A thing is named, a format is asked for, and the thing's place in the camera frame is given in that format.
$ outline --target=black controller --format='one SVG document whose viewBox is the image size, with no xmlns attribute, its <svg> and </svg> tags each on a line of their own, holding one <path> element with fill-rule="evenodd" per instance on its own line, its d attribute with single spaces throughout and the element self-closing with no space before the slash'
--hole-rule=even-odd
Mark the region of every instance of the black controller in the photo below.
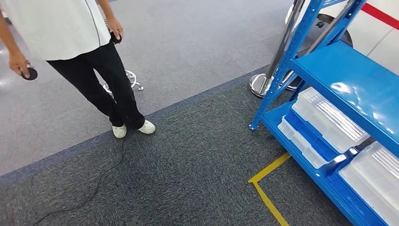
<svg viewBox="0 0 399 226">
<path fill-rule="evenodd" d="M 21 76 L 22 78 L 26 79 L 26 80 L 35 80 L 37 78 L 37 71 L 31 67 L 28 67 L 28 71 L 29 71 L 29 78 L 26 78 L 25 75 L 21 72 Z"/>
<path fill-rule="evenodd" d="M 119 34 L 119 40 L 116 39 L 116 36 L 115 36 L 114 32 L 111 32 L 110 35 L 111 35 L 111 41 L 113 43 L 119 44 L 122 41 L 122 35 L 121 34 Z"/>
</svg>

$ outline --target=yellow floor tape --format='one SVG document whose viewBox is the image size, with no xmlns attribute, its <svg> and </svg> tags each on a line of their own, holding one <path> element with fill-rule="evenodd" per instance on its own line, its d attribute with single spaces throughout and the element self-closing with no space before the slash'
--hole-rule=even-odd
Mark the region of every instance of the yellow floor tape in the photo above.
<svg viewBox="0 0 399 226">
<path fill-rule="evenodd" d="M 271 173 L 273 170 L 275 170 L 278 166 L 283 164 L 285 161 L 287 161 L 291 157 L 289 153 L 285 153 L 278 159 L 276 159 L 274 162 L 272 162 L 270 165 L 268 165 L 266 168 L 261 170 L 259 173 L 257 173 L 255 176 L 253 176 L 248 182 L 252 183 L 256 190 L 258 191 L 259 195 L 261 196 L 264 204 L 267 206 L 267 208 L 270 209 L 270 212 L 274 215 L 274 217 L 277 219 L 277 221 L 281 224 L 281 226 L 289 226 L 289 224 L 286 222 L 284 217 L 280 214 L 280 212 L 277 210 L 277 208 L 274 206 L 274 204 L 270 201 L 270 199 L 267 197 L 267 195 L 264 193 L 264 191 L 261 189 L 261 187 L 258 185 L 258 182 Z"/>
<path fill-rule="evenodd" d="M 267 197 L 267 195 L 264 193 L 264 191 L 261 189 L 261 187 L 258 185 L 258 183 L 254 182 L 253 184 L 254 184 L 256 190 L 258 191 L 259 195 L 261 196 L 264 204 L 266 204 L 267 208 L 270 209 L 270 212 L 274 215 L 274 217 L 281 224 L 281 226 L 289 226 L 289 224 L 286 222 L 284 217 L 277 210 L 277 208 L 273 205 L 273 203 L 270 201 L 270 199 Z"/>
<path fill-rule="evenodd" d="M 251 179 L 249 179 L 249 183 L 258 183 L 263 177 L 271 173 L 273 170 L 275 170 L 278 166 L 283 164 L 287 159 L 289 159 L 291 155 L 289 153 L 285 153 L 278 159 L 276 159 L 274 162 L 272 162 L 270 165 L 268 165 L 266 168 L 264 168 L 262 171 L 257 173 L 255 176 L 253 176 Z"/>
</svg>

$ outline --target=white sneaker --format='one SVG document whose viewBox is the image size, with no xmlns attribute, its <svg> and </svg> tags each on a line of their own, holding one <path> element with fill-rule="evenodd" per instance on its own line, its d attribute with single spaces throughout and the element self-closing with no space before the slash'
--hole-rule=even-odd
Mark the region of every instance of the white sneaker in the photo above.
<svg viewBox="0 0 399 226">
<path fill-rule="evenodd" d="M 116 127 L 116 126 L 112 126 L 112 130 L 113 130 L 113 134 L 115 135 L 116 138 L 124 138 L 126 136 L 126 126 L 123 125 L 121 127 Z"/>
<path fill-rule="evenodd" d="M 155 126 L 151 122 L 145 120 L 144 125 L 138 129 L 138 131 L 145 133 L 145 134 L 151 134 L 155 132 Z"/>
</svg>

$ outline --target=blue metal shelf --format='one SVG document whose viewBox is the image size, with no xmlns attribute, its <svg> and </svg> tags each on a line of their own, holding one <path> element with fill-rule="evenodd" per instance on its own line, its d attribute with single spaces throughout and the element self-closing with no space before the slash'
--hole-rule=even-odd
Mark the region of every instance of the blue metal shelf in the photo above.
<svg viewBox="0 0 399 226">
<path fill-rule="evenodd" d="M 288 67 L 399 157 L 399 76 L 340 41 Z"/>
<path fill-rule="evenodd" d="M 386 226 L 387 224 L 374 210 L 338 175 L 338 170 L 343 165 L 327 174 L 314 169 L 301 151 L 277 128 L 291 105 L 292 102 L 287 102 L 266 112 L 261 117 L 261 122 L 353 224 L 358 226 Z"/>
<path fill-rule="evenodd" d="M 399 118 L 396 116 L 399 110 L 399 76 L 339 41 L 366 0 L 349 1 L 340 14 L 342 16 L 323 36 L 323 40 L 317 43 L 316 49 L 295 59 L 320 9 L 339 2 L 342 1 L 310 0 L 249 127 L 256 129 L 259 123 L 265 125 L 354 225 L 385 226 L 387 224 L 384 220 L 338 174 L 339 169 L 348 164 L 352 156 L 346 156 L 347 159 L 343 162 L 332 161 L 320 169 L 314 169 L 301 151 L 277 127 L 283 115 L 289 112 L 298 92 L 309 84 L 399 157 Z M 286 81 L 282 88 L 280 87 L 290 69 L 303 80 L 289 102 L 268 111 L 272 102 L 288 85 L 289 81 Z M 306 137 L 307 140 L 314 140 L 313 135 L 318 136 L 306 131 L 303 136 L 309 136 Z"/>
<path fill-rule="evenodd" d="M 346 1 L 346 0 L 324 0 L 323 8 L 341 3 L 343 1 Z"/>
</svg>

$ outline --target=shelf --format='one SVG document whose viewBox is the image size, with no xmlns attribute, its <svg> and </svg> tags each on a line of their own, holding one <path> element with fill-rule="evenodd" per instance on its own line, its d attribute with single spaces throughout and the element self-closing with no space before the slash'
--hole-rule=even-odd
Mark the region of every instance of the shelf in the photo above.
<svg viewBox="0 0 399 226">
<path fill-rule="evenodd" d="M 346 0 L 324 0 L 322 8 L 329 7 L 329 6 L 341 3 L 343 1 L 346 1 Z"/>
<path fill-rule="evenodd" d="M 261 116 L 261 122 L 354 225 L 386 226 L 386 223 L 338 175 L 339 169 L 328 174 L 315 170 L 301 151 L 277 128 L 291 105 L 292 102 L 287 102 L 266 112 Z"/>
<path fill-rule="evenodd" d="M 399 77 L 339 41 L 288 62 L 356 124 L 399 157 Z"/>
</svg>

